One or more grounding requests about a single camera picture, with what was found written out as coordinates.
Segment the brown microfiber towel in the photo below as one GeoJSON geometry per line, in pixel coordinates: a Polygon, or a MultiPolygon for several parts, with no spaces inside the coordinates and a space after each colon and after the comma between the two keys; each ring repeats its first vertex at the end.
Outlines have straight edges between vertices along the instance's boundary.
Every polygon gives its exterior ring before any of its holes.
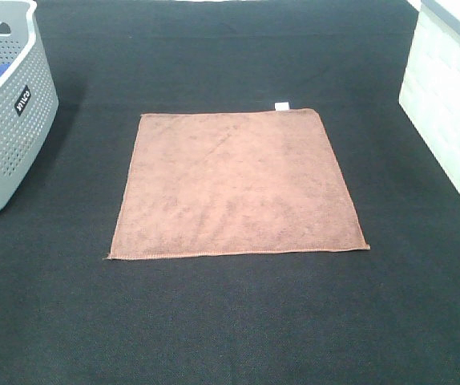
{"type": "Polygon", "coordinates": [[[142,115],[109,258],[366,249],[314,110],[142,115]]]}

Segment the grey perforated laundry basket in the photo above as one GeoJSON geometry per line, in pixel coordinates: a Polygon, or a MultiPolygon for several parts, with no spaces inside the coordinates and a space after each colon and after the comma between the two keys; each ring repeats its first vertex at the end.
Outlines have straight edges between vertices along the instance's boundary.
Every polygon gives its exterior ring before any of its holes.
{"type": "Polygon", "coordinates": [[[0,1],[0,211],[40,151],[59,106],[34,1],[0,1]]]}

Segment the white plastic basket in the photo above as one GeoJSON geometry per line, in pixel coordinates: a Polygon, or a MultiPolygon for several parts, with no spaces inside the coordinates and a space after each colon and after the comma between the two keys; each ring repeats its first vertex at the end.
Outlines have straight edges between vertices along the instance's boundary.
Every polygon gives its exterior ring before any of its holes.
{"type": "Polygon", "coordinates": [[[423,1],[398,99],[460,195],[460,1],[423,1]]]}

